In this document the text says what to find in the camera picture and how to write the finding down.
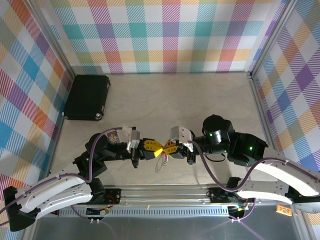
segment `cable tie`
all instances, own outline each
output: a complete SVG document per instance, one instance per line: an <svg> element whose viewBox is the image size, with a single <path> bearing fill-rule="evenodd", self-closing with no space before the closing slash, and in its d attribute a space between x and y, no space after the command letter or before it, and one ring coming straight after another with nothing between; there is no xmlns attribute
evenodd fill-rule
<svg viewBox="0 0 320 240"><path fill-rule="evenodd" d="M282 163L282 165L287 165L287 163L289 162L289 160L288 159L286 159L285 160L285 162L284 163Z"/></svg>

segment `beige floor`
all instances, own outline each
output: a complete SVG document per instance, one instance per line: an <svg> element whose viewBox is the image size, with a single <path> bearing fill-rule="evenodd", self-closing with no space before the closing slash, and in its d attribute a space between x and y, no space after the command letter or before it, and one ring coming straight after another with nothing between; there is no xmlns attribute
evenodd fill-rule
<svg viewBox="0 0 320 240"><path fill-rule="evenodd" d="M136 126L141 138L165 144L172 127L183 126L200 136L203 120L216 114L230 120L237 132L264 139L245 73L112 75L110 81L101 121L64 121L53 172L83 153L93 134L123 125ZM129 161L107 162L108 170L99 178L105 185L212 183L200 159L192 166L186 160L170 159L158 174L156 162L141 160L138 169ZM225 183L230 176L243 177L248 170L228 161L209 165ZM256 171L251 179L273 178Z"/></svg>

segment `small sticker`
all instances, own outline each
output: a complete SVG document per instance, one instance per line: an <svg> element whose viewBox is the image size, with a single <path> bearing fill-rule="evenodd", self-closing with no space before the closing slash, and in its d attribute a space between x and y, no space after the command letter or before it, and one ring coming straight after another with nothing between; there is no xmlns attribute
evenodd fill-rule
<svg viewBox="0 0 320 240"><path fill-rule="evenodd" d="M292 209L290 207L282 206L282 205L277 205L276 206L276 212L280 214L287 215L289 217L292 216Z"/></svg>
<svg viewBox="0 0 320 240"><path fill-rule="evenodd" d="M117 131L111 131L111 132L108 132L106 134L106 136L108 137L108 139L113 142L114 144L119 144L120 143L120 139L119 139L119 136L118 136L118 132Z"/></svg>

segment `colorful plaid backdrop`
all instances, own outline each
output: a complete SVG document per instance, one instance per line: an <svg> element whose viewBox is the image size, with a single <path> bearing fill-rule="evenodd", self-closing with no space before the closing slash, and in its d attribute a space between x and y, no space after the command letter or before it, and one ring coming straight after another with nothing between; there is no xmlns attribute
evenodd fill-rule
<svg viewBox="0 0 320 240"><path fill-rule="evenodd" d="M3 189L38 181L53 153L71 81L23 0L0 0L0 209ZM0 215L0 223L7 221ZM0 240L18 233L0 227Z"/></svg>
<svg viewBox="0 0 320 240"><path fill-rule="evenodd" d="M281 0L50 0L50 8L44 1L69 61L90 74L243 71L268 13L283 7Z"/></svg>
<svg viewBox="0 0 320 240"><path fill-rule="evenodd" d="M265 35L264 35L264 37L263 37L263 39L262 39L262 41L261 41L261 43L259 45L259 48L258 48L258 50L256 51L256 53L254 55L253 61L251 62L250 67L248 69L249 72L252 72L252 70L253 70L258 58L260 57L260 54L261 54L262 50L264 49L264 47L266 45L266 42L267 42L270 34L272 33L272 31L273 31L273 29L274 29L274 27L275 27L275 25L277 23L277 20L278 20L280 14L282 13L284 7L286 6L287 2L288 2L288 0L281 0L281 3L279 5L278 9L276 10L276 13L273 16L272 21L271 21L267 31L265 32Z"/></svg>
<svg viewBox="0 0 320 240"><path fill-rule="evenodd" d="M320 171L320 2L300 0L257 85L278 148Z"/></svg>

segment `black case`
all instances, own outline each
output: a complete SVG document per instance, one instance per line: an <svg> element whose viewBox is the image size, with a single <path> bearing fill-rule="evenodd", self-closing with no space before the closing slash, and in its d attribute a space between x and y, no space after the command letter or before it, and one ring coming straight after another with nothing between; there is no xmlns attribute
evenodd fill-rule
<svg viewBox="0 0 320 240"><path fill-rule="evenodd" d="M104 109L110 81L103 75L76 75L66 100L65 119L99 121Z"/></svg>

